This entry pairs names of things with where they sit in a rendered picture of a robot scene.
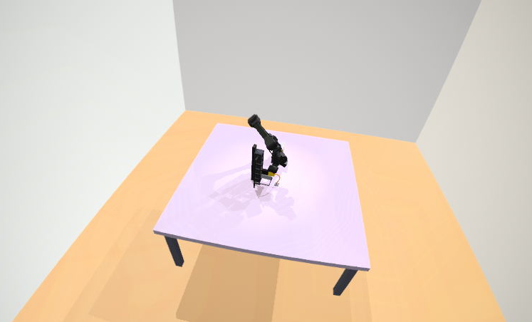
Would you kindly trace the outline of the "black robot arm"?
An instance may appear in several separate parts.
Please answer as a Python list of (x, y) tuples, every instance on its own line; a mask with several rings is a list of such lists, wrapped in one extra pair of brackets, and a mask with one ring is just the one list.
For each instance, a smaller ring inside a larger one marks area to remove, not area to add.
[[(288, 164), (288, 158), (286, 155), (281, 151), (281, 145), (278, 142), (278, 138), (275, 135), (272, 135), (271, 133), (267, 133), (267, 131), (264, 129), (264, 127), (261, 125), (261, 119), (258, 115), (253, 114), (249, 119), (247, 119), (247, 123), (252, 127), (256, 128), (256, 130), (259, 132), (261, 137), (264, 139), (264, 144), (266, 145), (266, 148), (271, 154), (278, 159), (278, 166), (281, 165), (285, 167)], [(271, 150), (271, 151), (270, 151)]]

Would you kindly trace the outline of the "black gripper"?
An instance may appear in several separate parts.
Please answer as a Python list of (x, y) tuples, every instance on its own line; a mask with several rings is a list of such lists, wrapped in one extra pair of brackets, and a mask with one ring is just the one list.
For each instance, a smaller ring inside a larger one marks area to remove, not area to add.
[(278, 171), (278, 159), (274, 156), (271, 156), (272, 160), (271, 160), (271, 163), (273, 163), (272, 165), (269, 165), (268, 167), (268, 172), (272, 172), (272, 173), (277, 173)]

